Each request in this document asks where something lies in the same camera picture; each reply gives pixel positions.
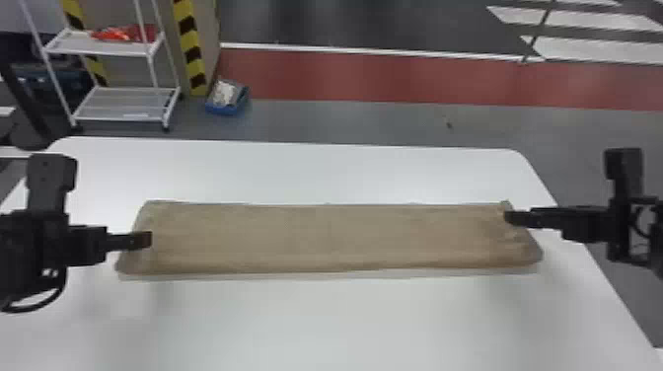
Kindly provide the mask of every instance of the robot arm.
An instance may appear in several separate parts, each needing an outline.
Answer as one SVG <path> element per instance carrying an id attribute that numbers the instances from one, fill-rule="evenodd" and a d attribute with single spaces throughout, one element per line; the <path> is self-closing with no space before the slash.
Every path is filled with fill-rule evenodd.
<path id="1" fill-rule="evenodd" d="M 642 151 L 639 148 L 609 149 L 604 153 L 606 178 L 613 182 L 614 195 L 608 206 L 539 207 L 530 211 L 506 211 L 513 225 L 561 231 L 564 240 L 591 244 L 607 243 L 610 261 L 650 268 L 663 279 L 663 201 L 643 195 Z M 647 233 L 638 227 L 642 211 L 654 221 Z M 635 254 L 634 232 L 647 240 L 647 252 Z"/>
<path id="2" fill-rule="evenodd" d="M 139 250 L 152 243 L 150 232 L 113 235 L 106 227 L 72 226 L 64 212 L 74 189 L 76 160 L 61 155 L 30 157 L 28 207 L 0 215 L 0 311 L 26 313 L 52 303 L 64 290 L 67 268 L 95 265 L 112 251 Z M 24 299 L 50 292 L 45 299 Z"/>

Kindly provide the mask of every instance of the blue container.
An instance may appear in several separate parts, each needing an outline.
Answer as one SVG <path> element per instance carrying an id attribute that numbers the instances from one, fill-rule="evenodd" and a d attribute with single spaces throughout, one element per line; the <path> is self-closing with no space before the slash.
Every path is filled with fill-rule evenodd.
<path id="1" fill-rule="evenodd" d="M 205 110 L 214 114 L 233 115 L 237 114 L 237 112 L 239 112 L 242 109 L 242 107 L 246 104 L 248 100 L 249 100 L 249 87 L 245 86 L 241 89 L 240 96 L 237 99 L 236 104 L 220 106 L 220 105 L 215 105 L 214 103 L 210 102 L 210 100 L 208 99 L 207 102 L 205 102 Z"/>

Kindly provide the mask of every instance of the orange object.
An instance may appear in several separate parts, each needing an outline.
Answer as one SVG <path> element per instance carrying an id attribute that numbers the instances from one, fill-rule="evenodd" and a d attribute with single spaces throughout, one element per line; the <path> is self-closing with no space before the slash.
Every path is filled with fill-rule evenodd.
<path id="1" fill-rule="evenodd" d="M 155 25 L 145 25 L 145 36 L 147 37 L 147 42 L 153 42 L 156 38 L 156 34 L 157 28 Z M 92 31 L 90 36 L 103 41 L 143 41 L 142 33 L 140 32 L 140 25 L 138 24 L 123 27 L 106 27 L 105 29 Z"/>

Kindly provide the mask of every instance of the gray floor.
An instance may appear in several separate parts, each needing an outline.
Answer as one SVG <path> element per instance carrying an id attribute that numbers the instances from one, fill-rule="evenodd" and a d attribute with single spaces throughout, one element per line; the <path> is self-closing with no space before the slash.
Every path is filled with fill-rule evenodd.
<path id="1" fill-rule="evenodd" d="M 529 159 L 560 204 L 605 203 L 610 189 L 602 151 L 638 146 L 645 153 L 646 190 L 663 196 L 663 113 L 657 112 L 254 101 L 229 118 L 206 114 L 200 101 L 188 100 L 168 135 L 154 124 L 85 126 L 86 135 L 512 148 Z M 590 251 L 652 343 L 663 345 L 663 282 L 647 270 L 605 261 L 601 247 Z"/>

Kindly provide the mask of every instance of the white wall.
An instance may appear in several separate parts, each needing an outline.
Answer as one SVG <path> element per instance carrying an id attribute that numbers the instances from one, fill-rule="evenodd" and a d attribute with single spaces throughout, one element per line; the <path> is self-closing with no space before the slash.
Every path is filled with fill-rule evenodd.
<path id="1" fill-rule="evenodd" d="M 0 12 L 0 31 L 28 33 L 28 23 L 18 0 L 0 0 L 5 3 Z M 58 0 L 26 0 L 33 14 L 37 29 L 45 34 L 57 34 L 62 30 L 60 2 Z"/>

